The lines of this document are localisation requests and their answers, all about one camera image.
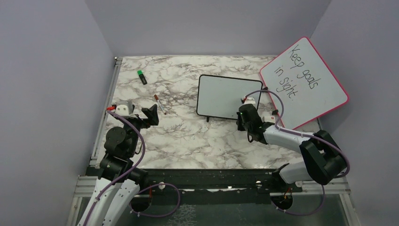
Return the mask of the red whiteboard marker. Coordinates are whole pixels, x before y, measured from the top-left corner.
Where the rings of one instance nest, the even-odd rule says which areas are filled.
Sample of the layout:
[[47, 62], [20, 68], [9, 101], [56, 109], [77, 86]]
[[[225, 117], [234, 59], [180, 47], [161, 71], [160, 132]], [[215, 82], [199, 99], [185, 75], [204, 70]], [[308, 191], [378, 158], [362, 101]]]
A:
[[154, 98], [155, 98], [156, 102], [159, 104], [160, 109], [161, 109], [161, 111], [163, 112], [163, 114], [166, 115], [167, 112], [165, 111], [165, 109], [164, 109], [162, 103], [160, 102], [159, 97], [155, 94], [155, 95], [154, 95]]

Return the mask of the black framed small whiteboard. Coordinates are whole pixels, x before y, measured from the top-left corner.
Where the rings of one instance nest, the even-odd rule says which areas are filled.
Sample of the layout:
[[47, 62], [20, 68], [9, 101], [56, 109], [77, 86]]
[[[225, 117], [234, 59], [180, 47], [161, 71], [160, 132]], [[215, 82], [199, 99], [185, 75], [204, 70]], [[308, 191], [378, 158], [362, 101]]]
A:
[[245, 95], [261, 90], [258, 80], [200, 75], [196, 113], [199, 116], [236, 120]]

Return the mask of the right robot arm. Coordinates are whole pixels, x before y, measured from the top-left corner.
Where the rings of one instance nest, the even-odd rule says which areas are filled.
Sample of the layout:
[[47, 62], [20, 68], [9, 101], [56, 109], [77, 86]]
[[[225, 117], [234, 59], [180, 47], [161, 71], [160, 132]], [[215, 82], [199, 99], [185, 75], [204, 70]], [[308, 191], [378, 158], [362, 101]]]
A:
[[246, 131], [249, 142], [277, 145], [302, 156], [302, 161], [285, 164], [273, 173], [272, 187], [279, 192], [297, 181], [315, 181], [327, 185], [332, 179], [342, 177], [350, 169], [336, 142], [324, 130], [301, 133], [264, 122], [252, 104], [242, 105], [238, 112], [238, 130]]

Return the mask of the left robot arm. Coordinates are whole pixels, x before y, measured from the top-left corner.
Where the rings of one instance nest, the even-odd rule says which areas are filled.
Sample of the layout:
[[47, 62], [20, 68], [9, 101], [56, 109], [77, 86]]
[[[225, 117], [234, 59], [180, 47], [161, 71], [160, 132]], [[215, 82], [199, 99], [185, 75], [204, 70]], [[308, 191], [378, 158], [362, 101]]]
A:
[[133, 197], [148, 187], [147, 172], [137, 167], [146, 151], [140, 131], [159, 124], [158, 106], [142, 108], [144, 118], [133, 110], [131, 101], [117, 102], [106, 109], [123, 127], [113, 127], [106, 133], [105, 155], [79, 226], [114, 226]]

